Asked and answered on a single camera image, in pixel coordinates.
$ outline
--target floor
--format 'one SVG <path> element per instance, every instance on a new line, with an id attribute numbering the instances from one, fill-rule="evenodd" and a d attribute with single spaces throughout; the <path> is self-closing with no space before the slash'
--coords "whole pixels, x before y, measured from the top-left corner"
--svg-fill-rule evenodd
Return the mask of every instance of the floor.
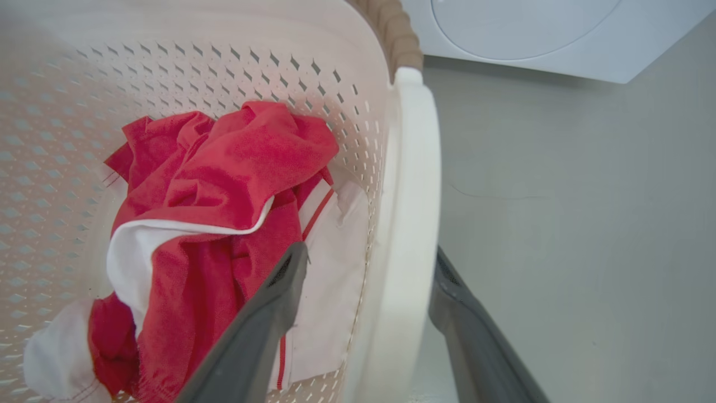
<path id="1" fill-rule="evenodd" d="M 440 244 L 552 403 L 716 402 L 716 14 L 627 85 L 429 58 Z M 457 402 L 425 329 L 411 402 Z"/>

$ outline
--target laundry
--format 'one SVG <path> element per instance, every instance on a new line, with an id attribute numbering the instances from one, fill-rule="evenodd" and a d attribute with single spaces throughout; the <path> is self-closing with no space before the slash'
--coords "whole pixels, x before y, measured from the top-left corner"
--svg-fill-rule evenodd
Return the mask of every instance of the laundry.
<path id="1" fill-rule="evenodd" d="M 326 166 L 338 146 L 325 122 L 255 102 L 216 122 L 194 112 L 123 130 L 104 178 L 126 191 L 107 251 L 115 292 L 75 301 L 32 336 L 27 384 L 69 402 L 119 391 L 173 401 L 301 240 L 311 264 L 269 389 L 337 369 L 360 298 L 368 201 L 345 178 L 332 187 Z"/>

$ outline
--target red towel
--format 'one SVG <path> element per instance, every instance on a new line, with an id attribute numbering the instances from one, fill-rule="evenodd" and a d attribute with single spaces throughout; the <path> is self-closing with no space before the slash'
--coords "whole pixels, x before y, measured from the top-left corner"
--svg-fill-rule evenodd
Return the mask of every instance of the red towel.
<path id="1" fill-rule="evenodd" d="M 142 332 L 113 294 L 97 301 L 89 344 L 97 378 L 112 394 L 171 402 L 243 304 L 293 242 L 298 210 L 338 145 L 325 122 L 280 103 L 246 103 L 215 123 L 194 112 L 123 128 L 127 144 L 105 162 L 129 185 L 112 232 L 138 219 L 249 229 L 245 235 L 174 238 L 152 255 Z"/>

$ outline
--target washing machine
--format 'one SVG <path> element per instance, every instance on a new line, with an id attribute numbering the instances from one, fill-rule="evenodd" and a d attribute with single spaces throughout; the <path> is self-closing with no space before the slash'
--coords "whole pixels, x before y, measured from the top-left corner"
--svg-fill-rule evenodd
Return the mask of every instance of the washing machine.
<path id="1" fill-rule="evenodd" d="M 428 55 L 626 83 L 716 0 L 403 0 Z"/>

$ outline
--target beige handle grip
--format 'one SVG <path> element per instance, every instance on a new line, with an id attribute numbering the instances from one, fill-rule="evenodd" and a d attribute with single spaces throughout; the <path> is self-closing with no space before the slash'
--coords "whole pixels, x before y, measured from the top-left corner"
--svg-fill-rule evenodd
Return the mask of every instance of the beige handle grip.
<path id="1" fill-rule="evenodd" d="M 414 67 L 422 71 L 420 42 L 400 0 L 351 0 L 350 4 L 375 30 L 388 62 L 391 82 L 398 67 Z"/>

